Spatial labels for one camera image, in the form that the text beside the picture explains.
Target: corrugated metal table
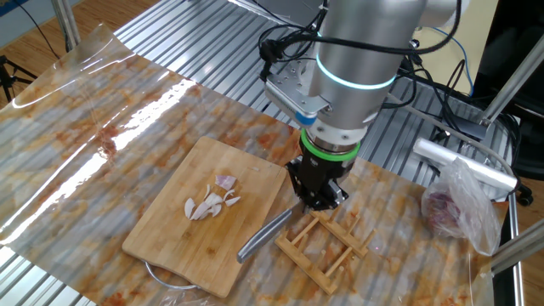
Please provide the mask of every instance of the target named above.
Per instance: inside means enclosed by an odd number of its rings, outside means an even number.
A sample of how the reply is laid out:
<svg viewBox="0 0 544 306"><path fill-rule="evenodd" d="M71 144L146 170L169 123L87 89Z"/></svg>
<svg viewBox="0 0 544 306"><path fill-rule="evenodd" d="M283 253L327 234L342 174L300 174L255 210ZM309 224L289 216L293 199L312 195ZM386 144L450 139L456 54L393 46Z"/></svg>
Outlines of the corrugated metal table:
<svg viewBox="0 0 544 306"><path fill-rule="evenodd" d="M262 62L256 41L260 33L274 26L275 22L265 18L250 3L237 4L224 0L162 0L115 34L130 49L146 59L298 128L296 123L264 97L263 84L258 80ZM306 10L306 14L315 11L306 3L297 5L301 10ZM278 31L272 36L277 37L283 33ZM282 68L275 67L273 72ZM408 80L398 80L391 92L405 99L411 94L411 84ZM474 118L479 113L479 110L459 100L450 101L452 110L458 116ZM439 114L441 108L433 90L421 83L417 85L413 105L435 115ZM405 110L383 110L363 141L359 156L406 179L428 186L436 179L436 173L411 153L411 147L418 137L432 139L436 133L432 124ZM440 144L479 162L498 166L458 139L449 138ZM502 125L497 123L490 126L484 144L511 160L512 146ZM518 234L515 200L513 197L510 200L509 219L505 223L508 238ZM513 284L513 288L509 286L507 290L511 291L517 305L523 304L520 268L518 264L499 275L506 279L501 282ZM0 304L94 303L7 247L2 247Z"/></svg>

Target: white wall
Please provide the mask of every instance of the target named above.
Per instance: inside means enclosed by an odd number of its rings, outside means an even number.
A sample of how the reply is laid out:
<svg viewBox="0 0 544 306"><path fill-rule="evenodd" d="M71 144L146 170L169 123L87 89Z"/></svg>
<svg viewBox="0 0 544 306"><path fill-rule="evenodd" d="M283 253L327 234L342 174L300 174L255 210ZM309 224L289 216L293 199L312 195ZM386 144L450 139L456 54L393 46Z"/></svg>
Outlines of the white wall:
<svg viewBox="0 0 544 306"><path fill-rule="evenodd" d="M70 4L73 6L80 1L70 0ZM50 0L29 0L22 5L39 25L54 17L53 4ZM5 14L0 17L0 48L35 27L21 8L15 8Z"/></svg>

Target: green ring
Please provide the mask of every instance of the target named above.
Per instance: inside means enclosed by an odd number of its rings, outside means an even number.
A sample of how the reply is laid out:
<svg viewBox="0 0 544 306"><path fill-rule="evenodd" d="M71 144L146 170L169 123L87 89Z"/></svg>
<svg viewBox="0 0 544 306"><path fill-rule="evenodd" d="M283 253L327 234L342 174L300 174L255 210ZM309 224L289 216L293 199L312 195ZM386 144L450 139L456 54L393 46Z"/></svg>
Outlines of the green ring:
<svg viewBox="0 0 544 306"><path fill-rule="evenodd" d="M349 161L357 156L357 152L359 152L359 148L360 148L360 143L358 143L357 146L353 150L351 150L349 153L334 155L334 154L325 153L322 150L316 148L312 143L310 143L305 129L302 130L300 139L303 141L303 145L310 152L312 152L312 154L319 157L320 159L323 159L329 162Z"/></svg>

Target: knife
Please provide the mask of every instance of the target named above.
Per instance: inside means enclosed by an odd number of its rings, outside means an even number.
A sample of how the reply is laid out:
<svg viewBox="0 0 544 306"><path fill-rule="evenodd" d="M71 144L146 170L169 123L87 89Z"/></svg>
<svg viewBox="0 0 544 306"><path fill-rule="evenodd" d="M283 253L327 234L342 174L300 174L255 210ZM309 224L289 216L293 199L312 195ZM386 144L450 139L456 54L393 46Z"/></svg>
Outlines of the knife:
<svg viewBox="0 0 544 306"><path fill-rule="evenodd" d="M263 247L272 237L275 236L284 226L290 227L295 224L304 215L304 203L299 201L295 206L282 212L278 217L274 218L264 227L262 227L253 237L246 242L240 251L236 260L243 264L250 258L258 249Z"/></svg>

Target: metal pole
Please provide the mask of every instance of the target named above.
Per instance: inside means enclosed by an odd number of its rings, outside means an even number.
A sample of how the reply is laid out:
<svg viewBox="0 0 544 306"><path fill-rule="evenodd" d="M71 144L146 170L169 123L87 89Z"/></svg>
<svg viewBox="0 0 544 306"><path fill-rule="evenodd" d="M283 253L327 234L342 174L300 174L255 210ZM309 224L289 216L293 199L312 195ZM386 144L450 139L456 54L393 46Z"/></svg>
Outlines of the metal pole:
<svg viewBox="0 0 544 306"><path fill-rule="evenodd" d="M518 69L510 76L493 102L480 115L479 124L488 127L508 105L513 96L524 85L525 81L544 60L544 36L536 43L529 54L521 62Z"/></svg>
<svg viewBox="0 0 544 306"><path fill-rule="evenodd" d="M491 259L493 275L524 260L544 247L544 219L499 247Z"/></svg>
<svg viewBox="0 0 544 306"><path fill-rule="evenodd" d="M66 47L68 51L75 48L82 40L77 30L76 19L71 11L68 0L51 0L54 12L59 20L60 29L65 35Z"/></svg>

